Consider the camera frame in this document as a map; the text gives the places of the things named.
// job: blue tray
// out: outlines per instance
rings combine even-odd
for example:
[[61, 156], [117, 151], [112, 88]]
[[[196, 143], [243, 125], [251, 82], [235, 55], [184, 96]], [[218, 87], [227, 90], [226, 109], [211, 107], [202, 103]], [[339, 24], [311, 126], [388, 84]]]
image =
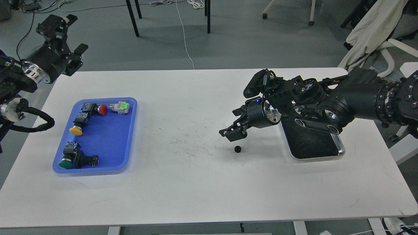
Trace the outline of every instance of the blue tray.
[[[121, 115], [109, 109], [110, 104], [116, 104], [119, 101], [129, 103], [128, 114]], [[69, 132], [69, 129], [74, 126], [73, 121], [84, 103], [104, 104], [108, 107], [108, 112], [105, 116], [92, 115], [89, 124], [83, 128], [83, 134], [75, 136]], [[54, 171], [59, 174], [115, 174], [116, 171], [125, 167], [129, 160], [137, 105], [137, 101], [131, 97], [86, 99], [74, 104], [52, 164]], [[64, 156], [62, 151], [67, 142], [72, 141], [78, 142], [81, 146], [80, 149], [87, 156], [98, 155], [99, 163], [96, 166], [85, 165], [81, 169], [60, 167], [58, 163]]]

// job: white table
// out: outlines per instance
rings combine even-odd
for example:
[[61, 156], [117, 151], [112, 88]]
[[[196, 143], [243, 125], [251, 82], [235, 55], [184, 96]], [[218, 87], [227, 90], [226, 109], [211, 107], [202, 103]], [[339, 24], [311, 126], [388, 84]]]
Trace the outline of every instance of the white table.
[[[291, 79], [339, 68], [273, 69]], [[56, 125], [30, 134], [0, 191], [0, 227], [296, 221], [409, 216], [418, 206], [374, 123], [342, 132], [343, 157], [303, 162], [280, 125], [229, 142], [242, 91], [259, 69], [77, 72], [61, 76], [43, 111]], [[52, 161], [77, 101], [133, 97], [130, 160], [120, 174], [56, 174]], [[234, 152], [240, 145], [241, 153]]]

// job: robotic arm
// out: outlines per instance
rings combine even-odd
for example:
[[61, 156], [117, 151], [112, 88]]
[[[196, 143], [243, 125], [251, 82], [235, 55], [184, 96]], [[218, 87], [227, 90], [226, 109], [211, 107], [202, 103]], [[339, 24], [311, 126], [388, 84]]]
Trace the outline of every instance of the robotic arm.
[[[71, 52], [67, 45], [68, 27], [76, 20], [77, 17], [74, 15], [68, 15], [66, 18], [50, 15], [38, 24], [36, 32], [45, 38], [45, 42], [34, 49], [26, 59], [17, 61], [0, 51], [0, 141], [9, 130], [30, 133], [54, 126], [53, 118], [29, 107], [28, 101], [18, 93], [33, 93], [41, 81], [52, 84], [61, 74], [71, 76], [83, 65], [82, 54], [88, 46], [80, 44]], [[35, 128], [14, 125], [14, 122], [25, 117], [24, 112], [37, 115], [46, 123]]]
[[261, 70], [244, 90], [249, 100], [232, 111], [239, 118], [219, 133], [232, 142], [247, 137], [248, 128], [276, 125], [284, 116], [304, 128], [331, 134], [340, 134], [354, 118], [378, 120], [383, 127], [409, 125], [410, 134], [418, 138], [418, 71], [390, 83], [376, 75], [355, 68], [348, 75], [322, 81], [300, 76], [284, 80]]

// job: white cloth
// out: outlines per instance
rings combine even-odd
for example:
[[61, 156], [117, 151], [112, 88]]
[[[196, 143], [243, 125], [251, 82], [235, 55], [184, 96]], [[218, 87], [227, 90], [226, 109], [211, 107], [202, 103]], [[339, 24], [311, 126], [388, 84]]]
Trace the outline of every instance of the white cloth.
[[362, 66], [396, 27], [408, 0], [378, 0], [348, 35], [346, 42], [353, 46], [338, 67], [351, 71]]

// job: gray floor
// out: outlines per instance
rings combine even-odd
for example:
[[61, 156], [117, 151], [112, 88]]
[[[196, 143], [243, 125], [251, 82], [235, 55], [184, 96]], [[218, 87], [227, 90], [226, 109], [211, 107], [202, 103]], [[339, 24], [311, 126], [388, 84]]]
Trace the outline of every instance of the gray floor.
[[[269, 12], [267, 20], [262, 19], [261, 12], [269, 0], [213, 0], [211, 34], [206, 33], [203, 9], [195, 10], [185, 2], [178, 3], [178, 8], [184, 23], [187, 49], [196, 69], [336, 67], [347, 52], [343, 42], [350, 33], [350, 28], [341, 29], [339, 25], [358, 2], [318, 0], [315, 25], [311, 27], [308, 25], [309, 0], [278, 1]], [[50, 3], [52, 0], [41, 1], [42, 7]], [[122, 0], [74, 0], [62, 9], [78, 10], [123, 3]], [[143, 19], [137, 19], [140, 38], [134, 35], [126, 6], [71, 13], [78, 17], [78, 21], [68, 31], [70, 48], [74, 49], [80, 43], [89, 45], [80, 71], [192, 69], [192, 63], [185, 52], [176, 5], [141, 5], [141, 10]], [[58, 10], [53, 14], [68, 15]], [[34, 27], [19, 48], [21, 57], [24, 58], [33, 47], [43, 43], [43, 38], [36, 34], [35, 28], [48, 15], [35, 14]], [[7, 55], [17, 58], [17, 43], [29, 29], [31, 19], [32, 14], [13, 11], [11, 19], [0, 21], [0, 46]], [[42, 84], [36, 94], [24, 96], [28, 97], [32, 106], [41, 108], [51, 88], [52, 85]], [[21, 124], [31, 125], [33, 121], [34, 118], [29, 117]], [[0, 186], [26, 136], [10, 132], [2, 141], [4, 153], [0, 155]], [[407, 175], [405, 178], [410, 180], [410, 186], [416, 183], [415, 166], [418, 163], [412, 163], [412, 167], [405, 166], [403, 172], [404, 176]], [[311, 221], [306, 226], [309, 235], [318, 235], [324, 230], [333, 235], [347, 235], [370, 229], [366, 219]], [[295, 233], [292, 222], [245, 223], [243, 227], [245, 232]], [[239, 223], [227, 223], [128, 226], [122, 228], [121, 234], [240, 232]], [[103, 226], [0, 229], [0, 234], [5, 235], [106, 233], [107, 227]]]

